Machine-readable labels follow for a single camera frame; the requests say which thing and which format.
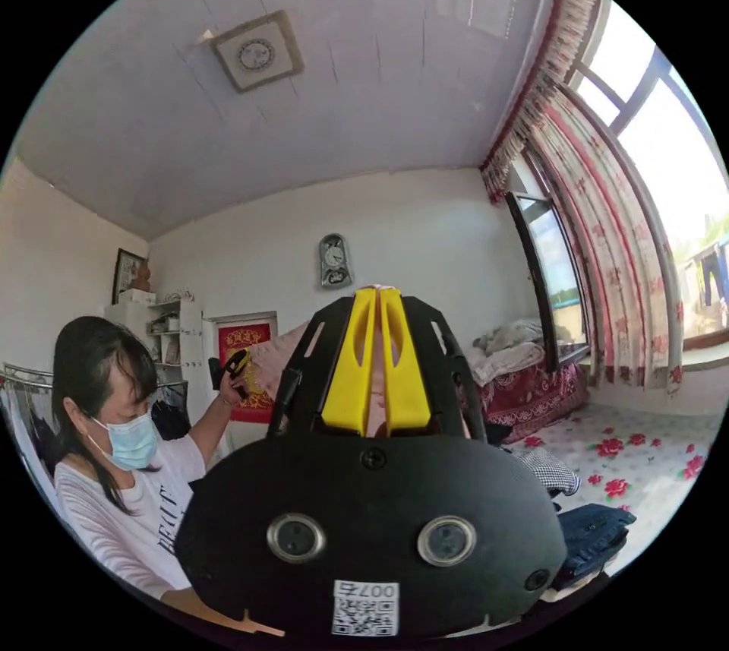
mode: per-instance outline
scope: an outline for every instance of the curtain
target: curtain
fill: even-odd
[[[544,39],[526,82],[481,167],[492,203],[503,200],[511,163],[565,80],[589,27],[596,0],[553,0]]]
[[[577,256],[592,345],[590,382],[678,390],[683,303],[650,193],[623,148],[559,88],[530,144]]]

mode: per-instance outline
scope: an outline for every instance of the woman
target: woman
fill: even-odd
[[[60,431],[54,483],[62,513],[99,563],[139,590],[205,620],[239,630],[197,597],[173,543],[192,496],[240,402],[241,376],[226,373],[218,397],[184,438],[162,441],[150,417],[154,362],[129,331],[80,317],[58,335],[52,408]]]

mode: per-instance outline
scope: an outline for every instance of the sky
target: sky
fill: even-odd
[[[648,34],[612,3],[590,68],[621,99],[627,100],[645,72],[654,48]],[[671,77],[695,103],[675,69]],[[617,108],[591,81],[583,79],[577,91],[606,124],[612,123]],[[729,210],[722,165],[716,162],[699,129],[663,81],[656,84],[619,140],[645,180],[672,245],[702,238],[705,216],[721,217]]]
[[[529,224],[544,269],[544,280],[550,294],[562,289],[575,289],[577,281],[570,253],[553,211],[543,213]]]

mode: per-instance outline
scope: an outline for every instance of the ceiling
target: ceiling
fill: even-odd
[[[551,0],[118,0],[58,64],[17,154],[147,240],[384,169],[475,166]],[[303,73],[239,94],[208,42],[284,9]]]

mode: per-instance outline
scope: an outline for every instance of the cardboard box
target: cardboard box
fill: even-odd
[[[140,289],[127,289],[119,295],[120,302],[135,302],[151,306],[157,303],[157,294],[154,292],[143,292]]]

